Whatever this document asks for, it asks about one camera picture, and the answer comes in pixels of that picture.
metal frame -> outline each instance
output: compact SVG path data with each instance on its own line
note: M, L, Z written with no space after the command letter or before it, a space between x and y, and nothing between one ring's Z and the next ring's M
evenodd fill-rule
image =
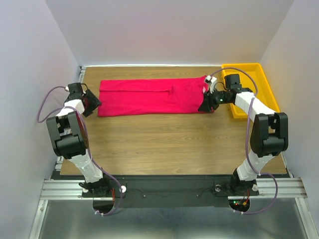
M86 66L80 67L80 75L78 82L82 83ZM63 157L57 157L55 170L60 171L63 162ZM316 226L310 214L305 198L307 197L304 185L300 178L293 178L293 175L288 170L291 178L276 178L279 186L278 198L295 198L301 219L307 237L310 239L319 239ZM82 197L82 188L78 185L84 180L45 180L41 190L40 200L33 221L30 239L38 239L40 236L42 224L45 218L49 200L92 200L92 198ZM274 196L275 186L272 179L259 178L257 179L259 186L259 196L251 196L251 198L272 198ZM240 199L241 197L228 197L228 199ZM112 198L94 198L94 200L112 200Z

red fabric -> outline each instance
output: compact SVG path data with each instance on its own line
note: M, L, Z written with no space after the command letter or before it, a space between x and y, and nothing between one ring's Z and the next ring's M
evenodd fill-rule
M103 80L98 116L198 113L204 79Z

folded red shirt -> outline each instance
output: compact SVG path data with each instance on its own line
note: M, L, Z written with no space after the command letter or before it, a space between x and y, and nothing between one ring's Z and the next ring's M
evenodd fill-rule
M98 116L198 113L205 76L153 80L103 80Z

gray wall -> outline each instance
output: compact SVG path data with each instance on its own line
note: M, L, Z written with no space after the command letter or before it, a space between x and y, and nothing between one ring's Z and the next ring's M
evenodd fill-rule
M80 65L255 62L293 0L46 0Z
M0 32L0 238L26 239L56 158L36 113L50 88L75 81L78 65L43 0L1 1ZM65 96L54 93L44 113Z
M296 0L261 59L282 111L289 116L288 167L302 177L319 229L319 2Z

white baseboard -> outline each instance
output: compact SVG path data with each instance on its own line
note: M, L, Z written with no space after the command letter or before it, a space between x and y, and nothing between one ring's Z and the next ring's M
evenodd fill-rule
M85 67L221 67L221 64L112 64L89 65Z

